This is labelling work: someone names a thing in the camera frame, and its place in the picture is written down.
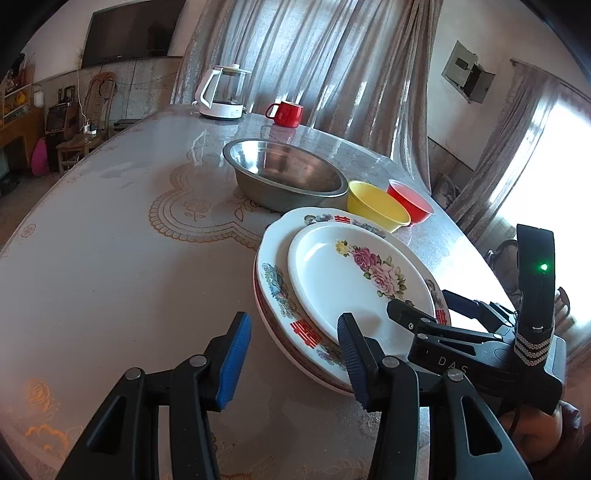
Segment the person's right hand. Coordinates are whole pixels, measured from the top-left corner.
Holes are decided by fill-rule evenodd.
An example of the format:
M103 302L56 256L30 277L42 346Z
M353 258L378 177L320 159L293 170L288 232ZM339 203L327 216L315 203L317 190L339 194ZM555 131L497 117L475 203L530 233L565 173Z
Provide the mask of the person's right hand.
M499 417L526 463L550 456L563 439L577 440L581 433L580 411L562 401L553 414L525 405Z

